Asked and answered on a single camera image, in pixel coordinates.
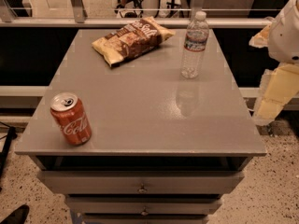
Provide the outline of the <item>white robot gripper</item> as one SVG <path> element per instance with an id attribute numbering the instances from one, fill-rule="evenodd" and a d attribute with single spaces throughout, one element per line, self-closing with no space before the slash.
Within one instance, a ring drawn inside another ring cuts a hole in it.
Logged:
<path id="1" fill-rule="evenodd" d="M 281 64 L 262 75 L 259 96 L 254 105 L 255 122 L 272 122 L 299 92 L 299 0 L 289 0 L 272 24 L 254 35 L 249 45 L 267 48 L 269 56 Z"/>

